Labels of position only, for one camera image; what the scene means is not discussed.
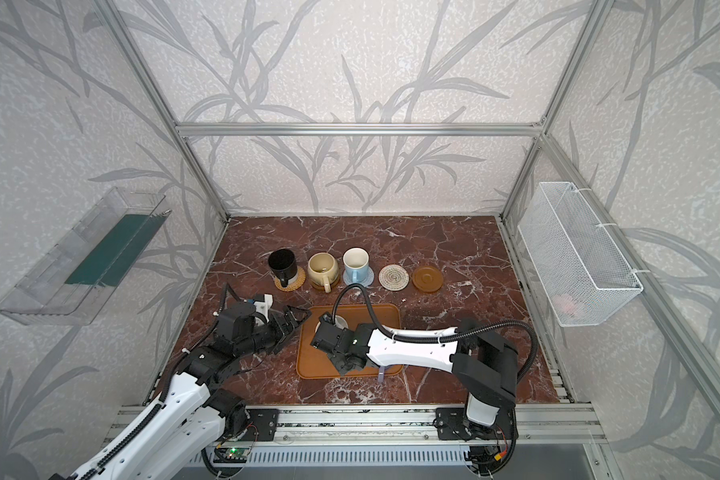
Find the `grey round felt coaster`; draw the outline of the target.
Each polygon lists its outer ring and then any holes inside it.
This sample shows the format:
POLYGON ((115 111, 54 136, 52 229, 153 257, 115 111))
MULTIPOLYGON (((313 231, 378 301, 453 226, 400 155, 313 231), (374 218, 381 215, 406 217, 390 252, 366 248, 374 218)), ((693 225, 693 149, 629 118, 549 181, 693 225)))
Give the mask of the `grey round felt coaster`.
MULTIPOLYGON (((351 270, 344 270, 342 273, 342 281, 345 285, 350 285, 354 283, 353 280, 353 272, 351 270)), ((364 278, 362 278, 359 281, 359 284, 362 284, 364 287, 370 287, 375 280, 375 273, 372 269, 368 269, 366 272, 366 275, 364 278)))

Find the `black mug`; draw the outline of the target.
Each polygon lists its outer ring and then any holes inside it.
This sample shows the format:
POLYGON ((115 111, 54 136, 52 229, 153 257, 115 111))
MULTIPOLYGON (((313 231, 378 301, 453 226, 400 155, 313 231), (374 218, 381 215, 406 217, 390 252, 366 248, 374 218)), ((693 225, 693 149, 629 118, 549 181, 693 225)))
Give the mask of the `black mug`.
POLYGON ((274 277, 279 278, 286 286, 288 280, 296 275, 298 264, 295 253, 290 249, 283 248, 275 250, 269 255, 268 266, 274 277))

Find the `beige patterned round coaster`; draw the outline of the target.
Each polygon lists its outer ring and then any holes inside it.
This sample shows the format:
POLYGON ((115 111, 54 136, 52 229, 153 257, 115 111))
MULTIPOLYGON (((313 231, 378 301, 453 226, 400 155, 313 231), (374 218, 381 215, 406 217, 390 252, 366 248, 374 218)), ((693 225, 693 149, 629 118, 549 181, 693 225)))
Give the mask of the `beige patterned round coaster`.
POLYGON ((408 272, 400 265, 389 264, 379 271, 380 285, 389 291, 397 292, 405 289, 410 281, 408 272))

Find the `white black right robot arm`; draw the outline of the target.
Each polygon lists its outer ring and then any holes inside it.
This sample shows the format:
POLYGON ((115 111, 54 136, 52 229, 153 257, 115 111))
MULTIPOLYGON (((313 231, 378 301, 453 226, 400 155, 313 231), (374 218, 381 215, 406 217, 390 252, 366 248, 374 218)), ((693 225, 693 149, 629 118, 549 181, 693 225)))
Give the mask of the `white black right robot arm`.
POLYGON ((491 428, 501 413, 516 405, 518 351, 486 327, 424 331, 361 323, 351 329, 339 327, 324 314, 310 345, 325 353, 340 375, 370 365, 417 366, 451 374, 468 392, 465 416, 471 427, 491 428))

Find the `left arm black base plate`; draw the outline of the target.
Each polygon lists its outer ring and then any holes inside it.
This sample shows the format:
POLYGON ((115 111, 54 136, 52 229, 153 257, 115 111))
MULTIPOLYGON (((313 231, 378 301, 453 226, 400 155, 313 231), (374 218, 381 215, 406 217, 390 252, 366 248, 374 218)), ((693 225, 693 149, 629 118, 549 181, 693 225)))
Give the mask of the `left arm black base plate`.
POLYGON ((247 422, 239 441, 272 442, 277 431, 279 413, 277 408, 247 409, 247 422))

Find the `white mug blue handle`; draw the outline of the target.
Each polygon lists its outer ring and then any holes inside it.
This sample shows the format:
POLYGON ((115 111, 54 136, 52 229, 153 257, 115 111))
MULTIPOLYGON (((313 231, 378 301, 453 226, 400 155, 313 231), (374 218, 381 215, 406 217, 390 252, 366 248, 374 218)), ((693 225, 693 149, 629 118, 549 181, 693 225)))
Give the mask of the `white mug blue handle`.
POLYGON ((353 272, 354 283, 365 277, 366 272, 370 269, 369 265, 369 254, 366 250, 354 247, 347 250, 342 257, 344 270, 351 270, 353 272))

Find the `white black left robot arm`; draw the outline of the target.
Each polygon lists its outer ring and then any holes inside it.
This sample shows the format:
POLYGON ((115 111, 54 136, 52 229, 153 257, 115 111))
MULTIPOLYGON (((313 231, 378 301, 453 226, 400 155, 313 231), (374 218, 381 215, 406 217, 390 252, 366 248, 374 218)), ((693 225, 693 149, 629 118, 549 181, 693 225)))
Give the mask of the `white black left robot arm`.
POLYGON ((169 479, 212 444, 248 433, 244 399, 224 389, 243 359, 275 354, 309 318, 308 310, 273 311, 269 299, 221 308, 204 336, 182 353, 161 392, 73 479, 169 479))

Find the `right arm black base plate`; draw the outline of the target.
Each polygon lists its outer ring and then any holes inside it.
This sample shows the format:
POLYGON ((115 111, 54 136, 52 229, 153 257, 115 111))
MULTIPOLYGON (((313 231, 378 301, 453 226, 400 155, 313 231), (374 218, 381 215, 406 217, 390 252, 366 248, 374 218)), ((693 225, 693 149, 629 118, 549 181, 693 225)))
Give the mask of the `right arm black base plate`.
POLYGON ((517 438, 516 420, 512 412, 499 409, 492 426, 467 419, 465 407, 440 407, 435 410, 433 426, 439 440, 504 440, 517 438))

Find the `cream yellow mug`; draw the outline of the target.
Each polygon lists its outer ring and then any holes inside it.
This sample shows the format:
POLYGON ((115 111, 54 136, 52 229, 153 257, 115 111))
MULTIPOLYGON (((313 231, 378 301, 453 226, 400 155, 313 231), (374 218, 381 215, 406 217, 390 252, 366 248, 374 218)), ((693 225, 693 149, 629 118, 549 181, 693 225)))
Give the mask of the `cream yellow mug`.
POLYGON ((307 264, 308 280, 314 282, 324 282, 325 287, 329 283, 339 277, 339 265, 337 259, 328 252, 320 252, 314 254, 307 264))

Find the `woven rattan round coaster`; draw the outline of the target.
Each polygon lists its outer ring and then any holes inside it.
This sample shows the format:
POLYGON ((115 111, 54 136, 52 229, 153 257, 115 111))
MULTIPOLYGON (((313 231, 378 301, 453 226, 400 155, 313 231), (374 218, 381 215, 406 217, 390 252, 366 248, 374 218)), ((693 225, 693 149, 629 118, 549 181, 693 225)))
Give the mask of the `woven rattan round coaster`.
POLYGON ((301 288, 304 285, 306 279, 307 279, 307 274, 306 274, 304 268, 301 266, 298 266, 296 275, 293 278, 288 280, 286 286, 284 286, 283 283, 281 282, 281 280, 277 277, 274 278, 274 285, 280 291, 293 292, 293 291, 301 288))

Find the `brown wooden round coaster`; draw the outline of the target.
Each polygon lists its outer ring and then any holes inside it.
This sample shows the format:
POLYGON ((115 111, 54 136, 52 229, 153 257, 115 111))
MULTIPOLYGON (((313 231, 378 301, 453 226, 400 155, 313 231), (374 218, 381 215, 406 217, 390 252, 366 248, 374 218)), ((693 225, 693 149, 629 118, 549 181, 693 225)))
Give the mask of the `brown wooden round coaster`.
POLYGON ((337 277, 337 278, 334 279, 332 282, 330 282, 329 285, 328 285, 328 287, 325 287, 325 283, 322 282, 322 281, 320 281, 320 282, 314 282, 312 279, 309 279, 309 286, 310 286, 312 289, 314 289, 314 290, 316 290, 316 291, 321 291, 321 292, 324 292, 324 293, 331 293, 334 289, 337 288, 337 286, 338 286, 339 283, 340 283, 340 278, 339 278, 339 277, 337 277))

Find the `white mug cream handle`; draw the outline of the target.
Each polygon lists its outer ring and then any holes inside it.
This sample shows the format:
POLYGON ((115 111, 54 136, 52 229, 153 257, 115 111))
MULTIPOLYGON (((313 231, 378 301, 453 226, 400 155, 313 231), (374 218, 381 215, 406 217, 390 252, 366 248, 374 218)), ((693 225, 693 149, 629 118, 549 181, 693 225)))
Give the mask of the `white mug cream handle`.
POLYGON ((347 321, 346 321, 342 316, 340 316, 340 315, 336 315, 336 316, 334 317, 334 325, 335 325, 337 328, 340 328, 340 329, 347 329, 347 328, 348 328, 348 323, 347 323, 347 321))

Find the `amber brown round coaster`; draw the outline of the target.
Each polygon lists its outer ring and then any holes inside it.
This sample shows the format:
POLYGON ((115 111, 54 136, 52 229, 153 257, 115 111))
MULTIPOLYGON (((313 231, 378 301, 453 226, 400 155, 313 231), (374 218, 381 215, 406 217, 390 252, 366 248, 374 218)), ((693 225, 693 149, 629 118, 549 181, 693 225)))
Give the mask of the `amber brown round coaster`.
POLYGON ((415 288, 424 293, 435 293, 444 284, 444 277, 440 269, 424 265, 416 268, 412 275, 415 288))

